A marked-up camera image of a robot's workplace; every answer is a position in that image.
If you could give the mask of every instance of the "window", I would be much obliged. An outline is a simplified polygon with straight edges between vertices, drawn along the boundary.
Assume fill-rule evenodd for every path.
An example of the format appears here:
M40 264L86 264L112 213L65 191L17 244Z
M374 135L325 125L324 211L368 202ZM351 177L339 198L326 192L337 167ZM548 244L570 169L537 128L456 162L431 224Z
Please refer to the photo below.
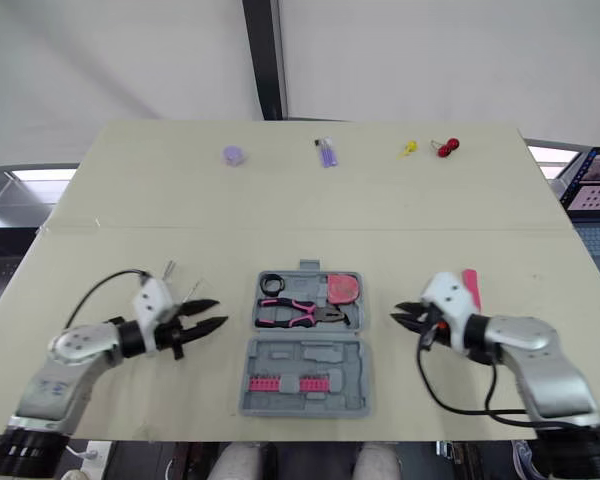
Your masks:
M75 168L53 168L48 170L13 170L14 177L23 182L36 181L69 181L76 173Z
M547 180L556 178L580 154L577 150L533 146L529 146L529 151Z

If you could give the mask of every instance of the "beige tabletop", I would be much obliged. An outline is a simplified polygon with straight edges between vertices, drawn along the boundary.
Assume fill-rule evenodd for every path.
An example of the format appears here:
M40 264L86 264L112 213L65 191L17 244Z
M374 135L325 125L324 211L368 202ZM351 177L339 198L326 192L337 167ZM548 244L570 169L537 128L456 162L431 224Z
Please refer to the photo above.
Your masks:
M313 138L333 138L322 169ZM448 159L430 138L456 136ZM397 159L410 139L418 152ZM248 153L238 168L221 150ZM363 419L244 417L238 412L255 278L320 259L363 275L372 411ZM475 268L487 314L553 324L600 402L600 275L515 129L336 123L114 123L81 165L0 301L0 432L24 384L78 299L126 267L160 274L176 297L221 301L230 320L185 347L127 360L96 385L78 437L136 440L456 440L532 436L441 411L414 364L416 337L390 317L430 276ZM111 283L76 321L131 318L132 279ZM426 356L448 403L478 408L487 368L434 348ZM517 407L505 369L494 402Z

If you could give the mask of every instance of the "tool case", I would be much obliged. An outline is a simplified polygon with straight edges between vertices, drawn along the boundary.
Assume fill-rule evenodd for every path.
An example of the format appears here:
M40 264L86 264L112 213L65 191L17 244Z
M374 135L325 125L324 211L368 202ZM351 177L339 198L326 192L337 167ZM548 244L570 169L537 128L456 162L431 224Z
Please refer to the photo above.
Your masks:
M327 304L327 276L350 275L359 294L338 305L348 324L317 322L313 327L256 328L256 319L287 321L302 312L284 306L262 306L268 299L261 289L263 277L276 274L284 280L279 298ZM240 412L253 416L358 418L369 414L369 349L357 336L364 325L362 278L355 272L321 271L317 260L300 261L299 270L264 271L258 276L251 316L258 334L247 346Z

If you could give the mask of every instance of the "computer screen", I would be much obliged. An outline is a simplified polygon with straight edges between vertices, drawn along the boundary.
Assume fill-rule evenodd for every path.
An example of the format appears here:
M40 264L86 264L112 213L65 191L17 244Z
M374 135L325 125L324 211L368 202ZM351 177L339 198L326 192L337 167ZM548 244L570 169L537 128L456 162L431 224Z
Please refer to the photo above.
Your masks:
M561 203L570 217L600 218L600 148L591 150Z

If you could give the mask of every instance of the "tool case lid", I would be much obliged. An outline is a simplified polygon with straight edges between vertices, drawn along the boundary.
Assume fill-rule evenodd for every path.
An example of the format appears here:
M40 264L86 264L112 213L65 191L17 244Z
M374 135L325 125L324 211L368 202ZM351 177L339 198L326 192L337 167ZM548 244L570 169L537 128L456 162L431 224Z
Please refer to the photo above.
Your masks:
M266 318L268 320L284 321L291 318L302 316L303 313L289 307L275 306L262 307L258 302L262 299L276 298L264 294L260 288L261 281L266 275L280 275L284 280L284 289L281 290L277 298L290 298L299 301L314 302L319 308L327 306L327 276L328 275L349 275L358 282L358 297L351 303L337 305L338 309L347 315L349 325L345 322L318 322L315 326L307 328L294 326L290 328L257 328L255 322L257 318ZM355 334L364 326L364 287L362 277L357 272L348 271L323 271L320 270L319 260L301 260L298 270L266 270L260 272L256 282L256 294L253 302L251 323L259 332L282 335L305 335L316 333L351 333Z

